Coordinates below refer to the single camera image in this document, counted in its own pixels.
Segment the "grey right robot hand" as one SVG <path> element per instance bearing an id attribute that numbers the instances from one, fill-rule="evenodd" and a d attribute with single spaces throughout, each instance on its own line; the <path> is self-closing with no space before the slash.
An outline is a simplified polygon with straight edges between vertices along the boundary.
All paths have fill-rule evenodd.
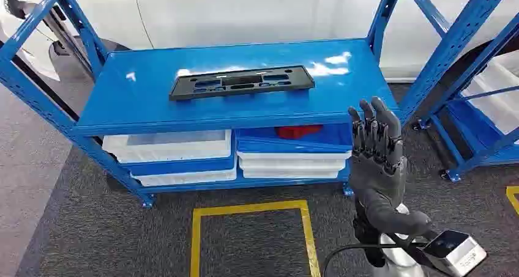
<path id="1" fill-rule="evenodd" d="M 408 175 L 400 119 L 379 98 L 361 100 L 359 114 L 350 107 L 353 150 L 349 184 L 368 222 L 382 233 L 421 235 L 430 218 L 420 212 L 400 213 Z"/>

